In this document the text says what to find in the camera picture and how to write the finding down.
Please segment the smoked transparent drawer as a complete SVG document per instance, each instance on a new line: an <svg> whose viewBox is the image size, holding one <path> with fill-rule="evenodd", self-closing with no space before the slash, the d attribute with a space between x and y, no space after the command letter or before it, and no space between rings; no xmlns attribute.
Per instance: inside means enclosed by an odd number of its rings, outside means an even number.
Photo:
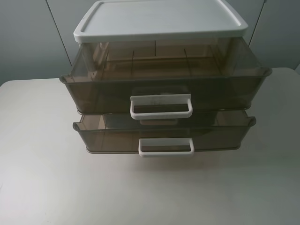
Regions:
<svg viewBox="0 0 300 225"><path fill-rule="evenodd" d="M164 120L134 120L128 114L83 115L73 129L92 154L170 157L238 149L255 124L255 117L240 110Z"/></svg>
<svg viewBox="0 0 300 225"><path fill-rule="evenodd" d="M248 109L272 70L244 39L86 43L60 78L83 115Z"/></svg>

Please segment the white drawer cabinet frame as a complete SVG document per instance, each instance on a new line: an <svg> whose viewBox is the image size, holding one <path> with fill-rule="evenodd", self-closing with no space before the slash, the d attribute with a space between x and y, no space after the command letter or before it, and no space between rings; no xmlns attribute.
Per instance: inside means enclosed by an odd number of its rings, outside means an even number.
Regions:
<svg viewBox="0 0 300 225"><path fill-rule="evenodd" d="M78 43L242 37L248 24L225 0L100 0L77 25Z"/></svg>

